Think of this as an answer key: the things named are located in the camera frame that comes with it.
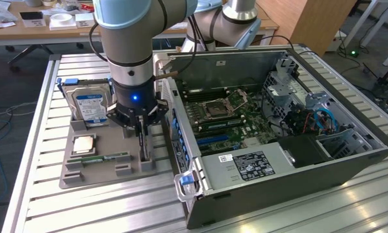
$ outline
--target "robotic arm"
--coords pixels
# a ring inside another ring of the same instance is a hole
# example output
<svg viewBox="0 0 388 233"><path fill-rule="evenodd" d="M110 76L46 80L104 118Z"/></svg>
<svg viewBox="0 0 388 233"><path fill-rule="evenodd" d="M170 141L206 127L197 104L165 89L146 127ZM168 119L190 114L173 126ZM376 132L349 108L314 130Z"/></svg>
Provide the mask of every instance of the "robotic arm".
<svg viewBox="0 0 388 233"><path fill-rule="evenodd" d="M193 14L196 32L201 38L193 39L193 28L188 26L182 52L190 52L197 43L197 51L216 50L214 41L245 49L257 34L260 19L257 18L256 0L198 0Z"/></svg>
<svg viewBox="0 0 388 233"><path fill-rule="evenodd" d="M108 118L137 133L160 121L168 103L153 88L152 38L194 12L197 0L93 0L117 102Z"/></svg>
<svg viewBox="0 0 388 233"><path fill-rule="evenodd" d="M148 125L168 111L166 101L154 93L152 38L196 12L185 50L196 47L189 42L201 43L196 35L209 50L214 40L245 49L260 26L254 1L229 0L221 6L221 0L93 0L117 99L106 116L121 127L146 134Z"/></svg>

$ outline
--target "wooden cabinet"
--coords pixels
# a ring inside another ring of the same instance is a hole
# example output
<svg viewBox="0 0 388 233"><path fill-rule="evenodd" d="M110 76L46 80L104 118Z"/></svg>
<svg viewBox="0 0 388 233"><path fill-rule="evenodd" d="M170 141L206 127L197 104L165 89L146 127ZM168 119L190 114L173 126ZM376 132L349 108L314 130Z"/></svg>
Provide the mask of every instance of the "wooden cabinet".
<svg viewBox="0 0 388 233"><path fill-rule="evenodd" d="M256 0L270 20L278 24L274 35L305 44L320 56L344 23L356 0ZM272 44L286 44L273 38Z"/></svg>

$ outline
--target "paper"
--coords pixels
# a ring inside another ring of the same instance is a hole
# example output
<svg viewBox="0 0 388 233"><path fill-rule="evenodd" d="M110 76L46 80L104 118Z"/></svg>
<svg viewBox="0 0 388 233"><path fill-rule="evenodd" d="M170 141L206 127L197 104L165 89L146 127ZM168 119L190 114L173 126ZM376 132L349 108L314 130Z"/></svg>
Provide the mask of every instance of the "paper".
<svg viewBox="0 0 388 233"><path fill-rule="evenodd" d="M6 28L6 27L10 27L10 26L14 26L16 24L13 22L9 22L9 23L0 23L0 28Z"/></svg>
<svg viewBox="0 0 388 233"><path fill-rule="evenodd" d="M45 26L45 20L42 19L28 19L22 20L24 26L26 28L33 28L33 27L44 27Z"/></svg>

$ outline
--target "white power cable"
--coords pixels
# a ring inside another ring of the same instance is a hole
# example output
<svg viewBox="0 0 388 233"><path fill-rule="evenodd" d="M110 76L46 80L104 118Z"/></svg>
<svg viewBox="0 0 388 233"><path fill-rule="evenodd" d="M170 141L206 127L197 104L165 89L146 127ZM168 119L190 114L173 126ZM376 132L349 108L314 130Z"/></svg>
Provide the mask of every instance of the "white power cable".
<svg viewBox="0 0 388 233"><path fill-rule="evenodd" d="M37 101L14 105L14 106L9 107L4 112L0 112L0 115L2 115L2 114L10 115L10 111L14 111L17 108L20 108L22 106L32 105L32 104L37 104ZM32 113L34 113L34 111L28 112L28 113L13 114L13 116L24 116L24 115L29 115Z"/></svg>

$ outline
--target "blue latch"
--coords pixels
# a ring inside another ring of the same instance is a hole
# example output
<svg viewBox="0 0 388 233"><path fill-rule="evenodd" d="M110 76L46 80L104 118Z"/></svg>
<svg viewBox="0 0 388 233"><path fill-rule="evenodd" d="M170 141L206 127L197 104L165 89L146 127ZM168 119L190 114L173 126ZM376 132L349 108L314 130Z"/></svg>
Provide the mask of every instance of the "blue latch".
<svg viewBox="0 0 388 233"><path fill-rule="evenodd" d="M62 96L65 97L64 90L62 90L62 79L57 78L56 82L57 82L57 89L60 90L60 92L62 93Z"/></svg>
<svg viewBox="0 0 388 233"><path fill-rule="evenodd" d="M77 83L78 83L78 79L66 79L64 81L65 85L77 85Z"/></svg>
<svg viewBox="0 0 388 233"><path fill-rule="evenodd" d="M194 182L194 179L193 179L192 175L182 176L181 179L180 179L180 184L181 185L188 185L188 184L192 184L193 182Z"/></svg>

